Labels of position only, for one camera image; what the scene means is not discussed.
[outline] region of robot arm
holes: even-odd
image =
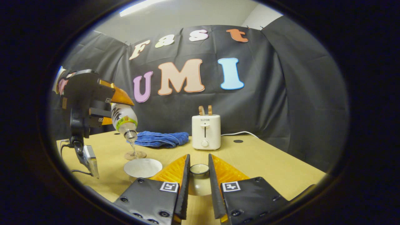
[[[84,145],[89,138],[90,127],[112,124],[111,112],[90,107],[92,101],[120,103],[133,106],[128,94],[99,78],[94,70],[81,70],[72,73],[63,71],[57,80],[56,90],[61,95],[64,120],[71,127],[70,145],[74,146],[81,164],[99,178],[97,161],[91,146]]]

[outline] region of black backdrop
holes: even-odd
[[[209,37],[189,41],[189,33],[205,29]],[[231,38],[228,29],[239,29],[248,42]],[[158,40],[174,34],[174,43],[155,48]],[[198,106],[213,106],[221,115],[221,132],[249,131],[271,145],[326,171],[340,156],[348,124],[344,81],[327,50],[307,31],[282,16],[262,31],[236,26],[196,26],[150,37],[139,56],[129,60],[134,47],[93,31],[82,39],[63,62],[64,68],[96,70],[102,79],[114,82],[135,102],[138,131],[191,133],[191,117]],[[189,59],[201,59],[201,92],[159,95],[162,63],[172,62],[181,71]],[[224,90],[221,58],[237,58],[244,87]],[[153,71],[150,97],[134,100],[133,79]],[[145,79],[140,82],[141,93]],[[52,121],[57,139],[68,137],[68,127],[59,121],[58,96],[52,93]],[[93,106],[110,109],[108,104]],[[91,129],[91,134],[112,131],[111,125]]]

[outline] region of letter m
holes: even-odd
[[[161,88],[158,90],[158,94],[166,95],[172,93],[169,82],[171,82],[176,92],[180,92],[185,80],[186,86],[183,89],[186,92],[203,91],[204,85],[201,84],[200,78],[200,64],[202,62],[198,58],[189,59],[180,72],[172,62],[160,64],[158,68],[161,70]]]

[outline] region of ceiling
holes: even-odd
[[[257,5],[251,0],[166,0],[123,17],[116,12],[94,30],[133,44],[174,28],[241,26]]]

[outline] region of white bowl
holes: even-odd
[[[162,164],[155,159],[134,159],[124,166],[124,171],[131,177],[148,178],[162,169]]]

